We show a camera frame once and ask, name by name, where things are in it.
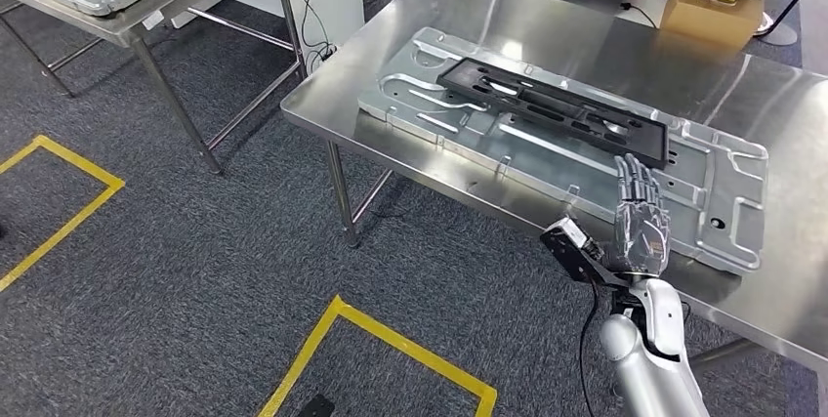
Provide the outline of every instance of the black tray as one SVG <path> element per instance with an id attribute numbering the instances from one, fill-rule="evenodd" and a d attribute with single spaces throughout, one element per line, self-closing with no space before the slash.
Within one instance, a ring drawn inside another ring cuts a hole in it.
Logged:
<path id="1" fill-rule="evenodd" d="M 469 58 L 443 72 L 437 84 L 612 154 L 632 153 L 648 167 L 667 165 L 661 122 Z"/>

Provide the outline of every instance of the stainless steel table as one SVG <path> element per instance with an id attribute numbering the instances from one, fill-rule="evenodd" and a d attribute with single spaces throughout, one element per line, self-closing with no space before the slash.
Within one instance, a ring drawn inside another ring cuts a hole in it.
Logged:
<path id="1" fill-rule="evenodd" d="M 49 76 L 56 85 L 63 90 L 67 95 L 71 95 L 68 89 L 63 85 L 60 79 L 55 75 L 55 70 L 66 65 L 80 54 L 89 50 L 100 40 L 108 41 L 112 44 L 130 48 L 139 58 L 141 63 L 146 68 L 149 76 L 152 78 L 155 85 L 158 87 L 164 100 L 173 109 L 176 117 L 181 121 L 187 134 L 192 139 L 198 152 L 204 157 L 210 170 L 214 173 L 221 173 L 222 168 L 213 156 L 212 150 L 236 127 L 241 121 L 247 117 L 257 106 L 264 102 L 284 80 L 286 80 L 292 73 L 299 72 L 306 73 L 305 62 L 302 57 L 302 48 L 299 43 L 299 35 L 296 30 L 296 23 L 293 18 L 293 11 L 291 9 L 290 0 L 281 0 L 285 12 L 285 20 L 287 21 L 288 32 L 290 34 L 290 42 L 282 41 L 278 38 L 273 38 L 260 31 L 253 30 L 246 26 L 237 24 L 233 21 L 219 18 L 217 16 L 201 12 L 191 6 L 198 3 L 200 0 L 140 0 L 129 8 L 118 12 L 109 17 L 92 17 L 74 9 L 70 9 L 63 4 L 53 0 L 17 0 L 19 4 L 14 4 L 7 8 L 0 10 L 0 25 L 9 32 L 38 63 L 44 75 Z M 65 21 L 68 24 L 76 26 L 84 31 L 98 36 L 98 39 L 83 46 L 78 51 L 61 58 L 53 63 L 44 63 L 31 48 L 25 43 L 19 33 L 14 31 L 8 22 L 2 18 L 2 15 L 15 9 L 21 4 L 37 9 L 49 16 L 58 20 Z M 176 17 L 182 12 L 190 12 L 194 15 L 200 16 L 210 21 L 215 21 L 224 26 L 228 26 L 236 31 L 251 35 L 263 41 L 270 43 L 273 46 L 293 51 L 296 54 L 296 61 L 288 67 L 288 69 L 279 75 L 267 88 L 259 94 L 252 102 L 245 106 L 238 114 L 236 114 L 231 121 L 219 131 L 212 139 L 206 141 L 201 137 L 201 133 L 192 124 L 186 110 L 182 106 L 176 93 L 167 82 L 164 73 L 158 67 L 158 64 L 152 57 L 149 48 L 144 41 L 145 35 L 148 33 L 147 28 L 153 28 L 161 21 L 168 21 Z"/>
<path id="2" fill-rule="evenodd" d="M 665 275 L 693 311 L 752 343 L 828 371 L 828 80 L 802 70 L 616 20 L 556 0 L 394 0 L 282 103 L 328 141 L 346 237 L 356 244 L 338 146 L 509 225 L 540 233 L 561 207 L 360 112 L 357 96 L 420 28 L 522 54 L 528 63 L 710 124 L 770 153 L 759 271 L 738 277 L 673 255 Z M 378 192 L 374 186 L 368 199 Z M 609 235 L 606 224 L 582 219 Z M 743 350 L 747 342 L 702 359 Z"/>

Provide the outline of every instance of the wire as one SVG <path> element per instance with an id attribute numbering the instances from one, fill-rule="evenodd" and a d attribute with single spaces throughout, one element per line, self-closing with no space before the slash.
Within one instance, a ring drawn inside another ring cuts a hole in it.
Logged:
<path id="1" fill-rule="evenodd" d="M 682 305 L 687 306 L 687 313 L 684 314 L 684 324 L 687 324 L 687 319 L 690 318 L 690 303 L 682 300 Z"/>
<path id="2" fill-rule="evenodd" d="M 590 417 L 595 417 L 593 406 L 590 403 L 590 395 L 587 392 L 587 381 L 584 378 L 584 341 L 587 338 L 587 330 L 589 330 L 590 324 L 593 322 L 593 318 L 598 311 L 598 286 L 591 278 L 590 283 L 593 286 L 593 307 L 590 313 L 587 314 L 587 320 L 584 321 L 584 327 L 581 329 L 581 341 L 578 346 L 578 369 L 581 371 L 581 389 L 584 391 L 584 401 L 587 403 L 587 411 L 589 411 Z"/>
<path id="3" fill-rule="evenodd" d="M 651 24 L 653 28 L 658 29 L 658 26 L 656 26 L 655 21 L 653 21 L 649 17 L 649 15 L 647 15 L 646 12 L 644 10 L 642 10 L 641 8 L 631 4 L 630 2 L 621 2 L 621 8 L 624 9 L 625 11 L 628 11 L 630 9 L 638 10 L 639 12 L 641 12 L 642 15 L 644 15 L 644 17 L 647 19 L 647 21 L 649 21 L 649 24 Z"/>
<path id="4" fill-rule="evenodd" d="M 639 12 L 641 12 L 641 13 L 642 13 L 642 15 L 644 15 L 644 17 L 647 19 L 647 21 L 649 21 L 649 24 L 651 24 L 653 28 L 658 29 L 658 26 L 656 26 L 656 25 L 655 25 L 655 21 L 653 21 L 653 20 L 649 17 L 649 15 L 647 15 L 647 14 L 646 14 L 646 12 L 645 12 L 644 10 L 640 9 L 639 7 L 636 7 L 635 5 L 631 5 L 631 6 L 630 6 L 630 8 L 636 9 L 636 10 L 638 10 Z"/>
<path id="5" fill-rule="evenodd" d="M 305 46 L 307 46 L 310 49 L 314 49 L 314 48 L 317 48 L 319 46 L 324 46 L 324 49 L 323 49 L 324 53 L 320 53 L 320 55 L 324 56 L 324 58 L 327 59 L 327 57 L 329 57 L 331 54 L 333 54 L 333 45 L 331 44 L 330 39 L 328 38 L 328 31 L 325 29 L 325 23 L 322 22 L 322 18 L 319 17 L 319 14 L 316 12 L 316 9 L 314 9 L 311 6 L 311 0 L 303 0 L 303 1 L 305 2 L 305 11 L 302 14 L 302 27 L 301 27 L 301 30 L 300 30 L 300 33 L 301 33 L 300 36 L 302 36 L 302 42 L 305 43 Z M 319 27 L 322 29 L 322 35 L 325 37 L 325 39 L 323 41 L 319 41 L 319 42 L 314 43 L 314 44 L 310 44 L 308 42 L 308 38 L 305 35 L 306 24 L 308 23 L 308 11 L 313 13 L 313 16 L 316 17 L 316 21 L 319 22 Z"/>

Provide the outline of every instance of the yellow floor marking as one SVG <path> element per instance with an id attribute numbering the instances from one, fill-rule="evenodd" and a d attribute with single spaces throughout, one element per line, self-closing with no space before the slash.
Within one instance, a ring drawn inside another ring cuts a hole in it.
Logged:
<path id="1" fill-rule="evenodd" d="M 31 254 L 26 256 L 18 265 L 15 266 L 14 269 L 9 271 L 3 278 L 0 278 L 0 292 L 5 290 L 9 285 L 12 284 L 15 280 L 18 279 L 21 275 L 23 275 L 26 270 L 31 268 L 34 263 L 36 263 L 40 258 L 42 258 L 46 253 L 49 252 L 50 249 L 54 248 L 56 244 L 60 243 L 61 240 L 66 238 L 68 234 L 70 234 L 74 229 L 76 229 L 87 217 L 92 215 L 93 212 L 98 210 L 99 207 L 104 205 L 110 197 L 112 197 L 119 189 L 124 187 L 124 182 L 110 173 L 106 172 L 106 170 L 101 169 L 95 163 L 87 160 L 86 158 L 78 155 L 77 153 L 73 152 L 72 150 L 61 146 L 60 144 L 52 141 L 46 136 L 37 136 L 28 146 L 25 146 L 20 151 L 12 155 L 11 158 L 4 161 L 0 164 L 0 174 L 8 170 L 9 168 L 18 164 L 21 160 L 26 158 L 29 154 L 31 154 L 37 148 L 44 148 L 51 153 L 59 156 L 60 158 L 66 160 L 70 164 L 80 168 L 81 170 L 89 173 L 90 176 L 93 178 L 98 179 L 102 183 L 104 183 L 107 188 L 104 190 L 101 195 L 95 198 L 92 202 L 87 204 L 86 207 L 80 210 L 74 217 L 71 218 L 65 225 L 61 227 L 55 234 L 49 237 L 43 244 L 37 247 Z"/>
<path id="2" fill-rule="evenodd" d="M 319 319 L 319 322 L 316 324 L 314 329 L 310 332 L 308 339 L 305 341 L 302 349 L 299 350 L 299 354 L 296 355 L 296 359 L 293 361 L 290 369 L 288 369 L 281 384 L 278 388 L 276 388 L 276 391 L 270 399 L 268 399 L 265 407 L 263 407 L 262 411 L 259 412 L 258 417 L 271 417 L 275 415 L 288 393 L 290 393 L 293 385 L 296 384 L 296 380 L 299 379 L 299 375 L 302 374 L 302 371 L 305 370 L 305 366 L 308 365 L 309 361 L 311 361 L 311 357 L 313 356 L 313 353 L 316 352 L 316 348 L 319 347 L 319 343 L 322 342 L 322 338 L 324 338 L 325 334 L 327 334 L 331 329 L 334 320 L 340 316 L 361 327 L 366 332 L 382 339 L 388 345 L 394 347 L 400 352 L 414 358 L 420 363 L 423 363 L 431 370 L 456 383 L 473 395 L 478 396 L 480 398 L 480 403 L 477 405 L 477 412 L 475 413 L 476 417 L 488 417 L 491 415 L 492 409 L 494 408 L 494 402 L 497 399 L 497 391 L 494 388 L 445 361 L 436 354 L 427 351 L 420 345 L 409 341 L 398 332 L 389 328 L 385 324 L 382 324 L 368 314 L 365 314 L 346 304 L 342 298 L 337 295 L 334 297 L 328 309 L 325 310 L 325 313 L 322 314 L 322 318 Z"/>

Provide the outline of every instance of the silver robotic arm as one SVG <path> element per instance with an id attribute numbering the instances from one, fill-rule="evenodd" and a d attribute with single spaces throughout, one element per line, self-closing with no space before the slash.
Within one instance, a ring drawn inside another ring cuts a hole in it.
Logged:
<path id="1" fill-rule="evenodd" d="M 682 301 L 659 275 L 667 267 L 669 218 L 661 189 L 633 155 L 616 157 L 619 204 L 606 250 L 570 217 L 541 240 L 569 276 L 614 290 L 600 343 L 633 417 L 707 417 L 684 346 Z"/>
<path id="2" fill-rule="evenodd" d="M 615 367 L 624 405 L 635 417 L 707 417 L 684 347 L 682 302 L 658 278 L 636 282 L 630 293 L 643 304 L 645 335 L 631 316 L 611 314 L 600 343 Z"/>

